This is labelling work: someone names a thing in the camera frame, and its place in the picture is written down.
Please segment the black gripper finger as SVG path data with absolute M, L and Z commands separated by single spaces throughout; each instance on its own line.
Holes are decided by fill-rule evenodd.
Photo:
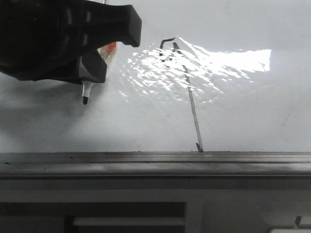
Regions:
M 112 42 L 140 46 L 142 20 L 132 5 L 100 4 L 93 11 L 92 23 L 98 46 Z
M 105 83 L 107 64 L 97 50 L 79 56 L 78 84 L 82 82 Z

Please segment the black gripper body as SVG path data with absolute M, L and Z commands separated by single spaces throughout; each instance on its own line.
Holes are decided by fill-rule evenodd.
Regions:
M 78 82 L 78 57 L 97 50 L 83 31 L 96 7 L 89 0 L 1 1 L 1 73 L 20 81 Z

